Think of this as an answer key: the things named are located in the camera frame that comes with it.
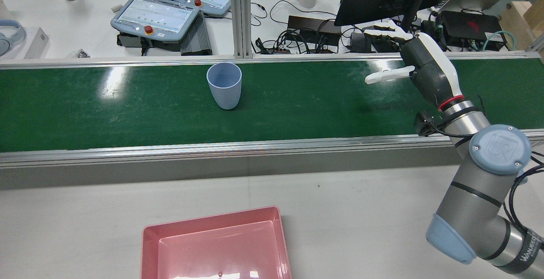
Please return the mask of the right white dexterous robot hand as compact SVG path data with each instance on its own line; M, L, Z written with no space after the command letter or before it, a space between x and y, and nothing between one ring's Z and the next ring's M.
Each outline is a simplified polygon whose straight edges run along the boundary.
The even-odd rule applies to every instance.
M405 64L403 68L383 70L366 76L366 84L409 78L423 98L438 111L444 111L465 100L456 68L428 34L407 33L392 20L374 23L373 28L365 29L363 34L398 43Z

